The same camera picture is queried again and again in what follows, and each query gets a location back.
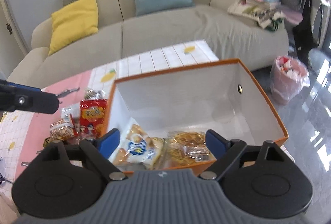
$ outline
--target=book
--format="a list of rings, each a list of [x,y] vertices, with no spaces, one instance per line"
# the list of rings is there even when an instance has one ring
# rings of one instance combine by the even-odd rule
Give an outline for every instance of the book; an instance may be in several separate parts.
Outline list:
[[[279,0],[246,0],[248,4],[257,5],[261,8],[275,9],[280,5]]]
[[[277,20],[278,18],[283,18],[283,14],[277,9],[271,10],[262,8],[260,6],[247,3],[246,0],[236,1],[229,7],[228,13],[240,17],[250,18],[256,21],[263,29],[271,24],[272,19]]]

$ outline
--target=lemon print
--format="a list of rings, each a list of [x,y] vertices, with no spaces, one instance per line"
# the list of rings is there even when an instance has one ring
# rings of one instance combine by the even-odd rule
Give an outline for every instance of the lemon print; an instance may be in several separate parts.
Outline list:
[[[6,118],[6,115],[7,115],[7,112],[3,112],[0,123],[2,123],[4,121],[4,119]]]
[[[195,46],[188,46],[184,49],[184,53],[187,54],[187,53],[191,53],[195,50]]]
[[[105,83],[109,80],[112,80],[116,76],[116,71],[115,69],[111,69],[104,77],[101,79],[101,83]]]
[[[15,146],[15,142],[12,142],[8,147],[8,151],[12,150],[14,146]]]
[[[12,122],[14,122],[14,120],[15,120],[17,117],[18,117],[18,116],[14,116],[14,118],[13,118]]]

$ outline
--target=gray tiled floor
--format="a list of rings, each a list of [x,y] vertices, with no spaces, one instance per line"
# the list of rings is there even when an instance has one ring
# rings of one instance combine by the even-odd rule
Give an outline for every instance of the gray tiled floor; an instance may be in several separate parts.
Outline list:
[[[277,104],[269,87],[270,68],[253,72],[268,94],[289,133],[285,146],[313,185],[313,200],[307,217],[313,223],[331,222],[331,72],[328,59],[319,59],[317,72],[310,72],[310,87],[304,87],[287,105]]]

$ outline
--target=beige sofa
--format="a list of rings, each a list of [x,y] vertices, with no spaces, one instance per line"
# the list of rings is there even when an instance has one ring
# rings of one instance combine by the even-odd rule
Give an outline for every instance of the beige sofa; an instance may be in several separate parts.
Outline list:
[[[233,2],[194,0],[195,7],[135,17],[134,0],[97,0],[97,34],[48,56],[52,22],[47,19],[35,28],[32,50],[8,80],[43,88],[123,57],[198,39],[205,39],[220,59],[240,58],[250,70],[287,54],[283,25],[271,33],[249,19],[229,15],[226,11]]]

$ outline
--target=red snack bag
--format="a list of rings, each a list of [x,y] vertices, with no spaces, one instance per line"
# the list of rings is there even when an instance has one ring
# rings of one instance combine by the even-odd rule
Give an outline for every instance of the red snack bag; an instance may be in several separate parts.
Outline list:
[[[105,118],[107,100],[85,100],[80,102],[80,131],[83,136],[98,138]]]

